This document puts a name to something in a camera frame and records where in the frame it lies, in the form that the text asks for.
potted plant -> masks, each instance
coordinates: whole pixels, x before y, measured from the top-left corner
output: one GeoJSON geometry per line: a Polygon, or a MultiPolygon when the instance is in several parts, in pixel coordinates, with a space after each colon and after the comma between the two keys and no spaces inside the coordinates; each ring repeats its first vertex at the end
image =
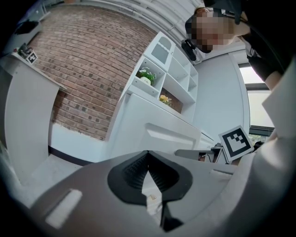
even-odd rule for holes
{"type": "Polygon", "coordinates": [[[170,107],[171,107],[171,105],[172,105],[172,99],[166,97],[166,96],[163,95],[163,94],[159,97],[159,100],[160,100],[162,103],[166,104],[167,106],[170,106],[170,107]]]}
{"type": "Polygon", "coordinates": [[[153,85],[156,79],[156,75],[152,74],[150,68],[141,68],[137,74],[137,77],[141,79],[141,81],[147,83],[148,85],[153,85]]]}

white shelving unit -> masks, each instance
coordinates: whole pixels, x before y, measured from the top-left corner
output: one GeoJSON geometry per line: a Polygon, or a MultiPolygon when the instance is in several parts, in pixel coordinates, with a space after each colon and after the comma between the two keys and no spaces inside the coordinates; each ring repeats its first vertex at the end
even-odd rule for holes
{"type": "MultiPolygon", "coordinates": [[[[145,97],[148,94],[155,100],[159,99],[162,88],[165,88],[183,103],[181,115],[188,122],[192,122],[197,99],[198,72],[182,51],[162,32],[154,38],[138,61],[127,87],[130,85],[143,91],[145,97]],[[136,77],[137,72],[146,67],[156,74],[154,85],[150,86],[136,77]]],[[[171,111],[170,107],[165,108],[168,112],[171,111]]]]}

small plant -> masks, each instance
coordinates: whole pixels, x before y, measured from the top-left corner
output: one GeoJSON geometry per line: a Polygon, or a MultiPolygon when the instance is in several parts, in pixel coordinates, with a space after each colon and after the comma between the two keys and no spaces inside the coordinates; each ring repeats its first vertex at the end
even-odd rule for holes
{"type": "Polygon", "coordinates": [[[152,74],[152,72],[150,72],[150,68],[141,68],[137,72],[136,76],[139,78],[146,77],[147,79],[149,79],[151,81],[151,85],[154,84],[154,80],[156,79],[156,74],[152,74]]]}
{"type": "Polygon", "coordinates": [[[166,104],[167,106],[171,106],[171,105],[172,105],[172,99],[166,97],[166,96],[163,95],[163,94],[159,97],[159,100],[160,100],[162,103],[166,104]]]}

yellow flower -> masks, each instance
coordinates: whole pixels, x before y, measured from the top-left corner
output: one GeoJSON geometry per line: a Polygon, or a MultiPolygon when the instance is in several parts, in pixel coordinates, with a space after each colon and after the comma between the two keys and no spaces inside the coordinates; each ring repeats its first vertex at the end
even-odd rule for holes
{"type": "Polygon", "coordinates": [[[160,96],[160,100],[168,101],[168,98],[167,98],[165,95],[161,95],[161,96],[160,96]]]}

brick wall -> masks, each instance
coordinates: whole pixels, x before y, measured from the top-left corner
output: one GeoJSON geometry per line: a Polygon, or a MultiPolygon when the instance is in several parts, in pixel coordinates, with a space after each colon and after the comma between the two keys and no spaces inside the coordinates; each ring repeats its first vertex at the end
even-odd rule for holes
{"type": "Polygon", "coordinates": [[[103,140],[136,62],[155,37],[144,24],[92,6],[59,6],[30,43],[34,64],[65,85],[54,122],[103,140]]]}

